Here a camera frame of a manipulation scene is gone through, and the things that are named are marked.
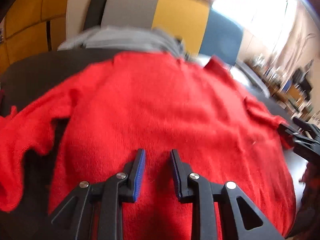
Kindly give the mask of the wooden desk with clutter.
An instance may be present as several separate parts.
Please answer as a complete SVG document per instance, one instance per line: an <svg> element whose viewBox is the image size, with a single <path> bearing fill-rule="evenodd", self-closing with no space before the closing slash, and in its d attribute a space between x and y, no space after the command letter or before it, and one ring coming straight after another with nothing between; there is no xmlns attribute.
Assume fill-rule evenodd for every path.
<svg viewBox="0 0 320 240"><path fill-rule="evenodd" d="M313 87L308 78L310 68L298 67L291 76L287 76L287 73L274 62L274 57L266 60L263 55L244 61L267 87L270 96L290 116L308 120L313 110L311 101Z"/></svg>

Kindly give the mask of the grey garment on sofa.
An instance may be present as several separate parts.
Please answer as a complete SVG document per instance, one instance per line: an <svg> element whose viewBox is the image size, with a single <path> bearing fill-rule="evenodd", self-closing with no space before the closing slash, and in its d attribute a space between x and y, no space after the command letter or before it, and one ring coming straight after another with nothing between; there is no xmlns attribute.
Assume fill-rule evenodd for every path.
<svg viewBox="0 0 320 240"><path fill-rule="evenodd" d="M58 51L75 48L168 52L177 58L190 59L183 40L159 28L95 26L62 42Z"/></svg>

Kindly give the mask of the grey yellow blue sofa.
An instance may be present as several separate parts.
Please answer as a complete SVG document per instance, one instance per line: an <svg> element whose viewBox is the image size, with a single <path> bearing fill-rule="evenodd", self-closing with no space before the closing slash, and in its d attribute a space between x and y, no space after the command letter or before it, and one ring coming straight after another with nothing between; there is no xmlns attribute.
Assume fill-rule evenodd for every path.
<svg viewBox="0 0 320 240"><path fill-rule="evenodd" d="M159 28L181 38L191 55L217 56L235 65L243 28L197 0L91 0L84 29L95 26Z"/></svg>

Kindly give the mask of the red knit sweater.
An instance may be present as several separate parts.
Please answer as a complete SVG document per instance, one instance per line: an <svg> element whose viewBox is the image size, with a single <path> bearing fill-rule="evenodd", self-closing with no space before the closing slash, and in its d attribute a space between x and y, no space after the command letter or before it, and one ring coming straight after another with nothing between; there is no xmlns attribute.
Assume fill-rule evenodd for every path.
<svg viewBox="0 0 320 240"><path fill-rule="evenodd" d="M23 194L22 160L46 155L60 119L48 211L81 181L105 181L146 151L141 195L124 206L126 239L188 239L191 206L178 202L169 153L177 149L210 181L234 181L282 236L296 198L277 132L283 122L235 81L218 59L205 67L167 53L122 52L87 66L1 118L1 210Z"/></svg>

